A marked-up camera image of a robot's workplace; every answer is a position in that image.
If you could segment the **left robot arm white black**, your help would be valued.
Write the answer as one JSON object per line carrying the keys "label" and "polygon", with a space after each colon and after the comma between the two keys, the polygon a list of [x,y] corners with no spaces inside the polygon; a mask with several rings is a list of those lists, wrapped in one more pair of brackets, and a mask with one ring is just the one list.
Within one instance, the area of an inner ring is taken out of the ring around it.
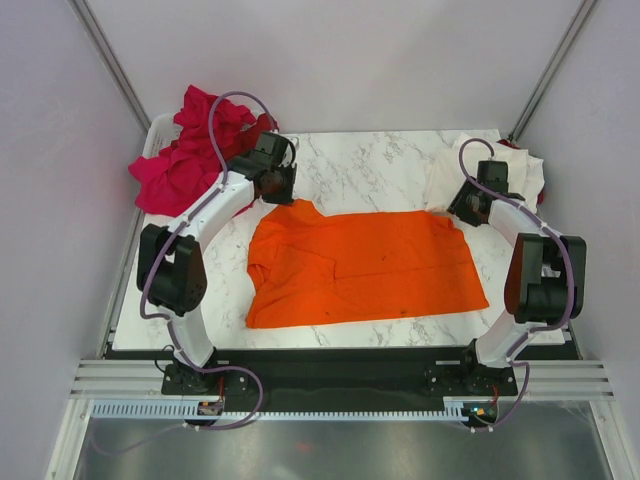
{"label": "left robot arm white black", "polygon": [[296,140],[261,133],[256,146],[234,157],[184,213],[165,226],[149,224],[140,234],[140,316],[166,323],[176,358],[187,365],[185,382],[198,393],[211,392],[220,378],[218,367],[208,362],[214,345],[201,310],[208,286],[203,254],[223,227],[254,201],[293,202],[297,151]]}

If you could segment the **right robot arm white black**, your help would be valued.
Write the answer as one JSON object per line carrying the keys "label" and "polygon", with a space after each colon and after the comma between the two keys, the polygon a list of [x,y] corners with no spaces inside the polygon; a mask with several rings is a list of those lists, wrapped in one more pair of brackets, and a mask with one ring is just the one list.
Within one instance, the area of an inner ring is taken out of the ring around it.
{"label": "right robot arm white black", "polygon": [[507,368],[541,332],[561,329],[584,304],[587,245],[546,226],[524,199],[509,191],[508,165],[478,163],[448,212],[471,226],[489,225],[513,248],[504,286],[504,311],[470,346],[475,359],[458,368],[467,392],[483,392],[495,369]]}

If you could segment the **orange t shirt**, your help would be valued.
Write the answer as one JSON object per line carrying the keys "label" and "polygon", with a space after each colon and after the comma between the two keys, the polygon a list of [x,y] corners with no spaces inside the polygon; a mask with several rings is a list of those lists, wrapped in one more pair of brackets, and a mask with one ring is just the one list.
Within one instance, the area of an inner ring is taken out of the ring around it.
{"label": "orange t shirt", "polygon": [[248,251],[246,325],[275,329],[437,316],[489,302],[463,232],[423,210],[324,216],[278,206]]}

